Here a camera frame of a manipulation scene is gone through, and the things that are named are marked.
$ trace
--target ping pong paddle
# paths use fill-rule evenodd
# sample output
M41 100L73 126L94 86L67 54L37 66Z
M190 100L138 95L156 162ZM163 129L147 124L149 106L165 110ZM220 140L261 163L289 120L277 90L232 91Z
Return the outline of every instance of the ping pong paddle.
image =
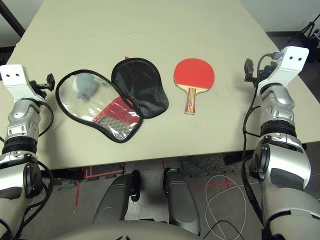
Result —
M184 59L177 64L173 74L174 83L188 93L185 114L196 113L196 94L208 91L215 81L215 73L209 63L197 58Z

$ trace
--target wooden paddle handle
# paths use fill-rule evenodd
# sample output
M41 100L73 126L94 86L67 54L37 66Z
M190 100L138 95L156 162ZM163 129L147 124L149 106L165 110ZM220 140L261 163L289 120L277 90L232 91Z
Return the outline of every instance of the wooden paddle handle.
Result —
M194 115L196 113L195 100L196 100L196 89L193 87L189 87L188 99L186 101L186 105L184 109L185 114Z

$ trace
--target table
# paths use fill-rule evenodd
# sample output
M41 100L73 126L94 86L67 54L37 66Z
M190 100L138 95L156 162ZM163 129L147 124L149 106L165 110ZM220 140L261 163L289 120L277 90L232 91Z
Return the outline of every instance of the table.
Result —
M17 44L8 64L22 64L30 80L56 82L78 69L107 78L125 56L151 61L160 72L168 110L146 119L126 143L115 143L99 131L68 118L54 93L46 101L54 124L39 139L38 159L51 169L99 165L173 156L240 151L242 122L254 88L244 82L246 58L255 65L277 51L262 28L237 0L45 0ZM177 63L200 58L215 70L215 83L196 97L196 114L184 114L187 94L177 88ZM261 66L270 62L264 61ZM295 101L299 139L320 140L320 104L299 77L288 87ZM13 98L0 84L0 134L4 137ZM41 114L40 129L49 114ZM248 130L259 133L259 111ZM249 137L247 148L257 139Z

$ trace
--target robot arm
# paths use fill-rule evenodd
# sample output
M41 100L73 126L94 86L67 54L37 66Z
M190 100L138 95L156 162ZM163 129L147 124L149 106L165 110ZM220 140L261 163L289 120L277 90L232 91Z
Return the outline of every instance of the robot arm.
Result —
M20 234L29 203L44 187L36 155L40 106L46 97L41 89L52 91L55 80L49 74L48 84L29 82L21 65L2 65L0 73L14 98L0 156L0 238L10 239Z
M259 180L262 191L264 240L318 239L320 236L320 203L304 192L311 166L297 138L295 104L287 90L288 83L302 70L308 52L301 47L284 48L277 56L275 69L262 80L248 77L247 73L252 72L248 71L252 69L249 60L245 65L247 82L254 83L261 100L260 139L249 171Z

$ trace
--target wall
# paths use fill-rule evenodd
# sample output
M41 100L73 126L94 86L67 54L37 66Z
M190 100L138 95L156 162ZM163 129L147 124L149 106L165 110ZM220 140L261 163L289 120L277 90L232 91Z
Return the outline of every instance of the wall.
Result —
M300 31L320 14L320 0L240 0L266 32ZM320 18L316 21L320 29Z
M43 1L3 0L25 29ZM299 31L320 13L320 0L240 0L240 2L266 32ZM316 28L320 29L320 18L316 22ZM0 47L14 46L19 40L20 37L0 15Z
M19 23L27 29L44 0L3 0ZM20 40L18 34L0 15L0 47L16 45Z

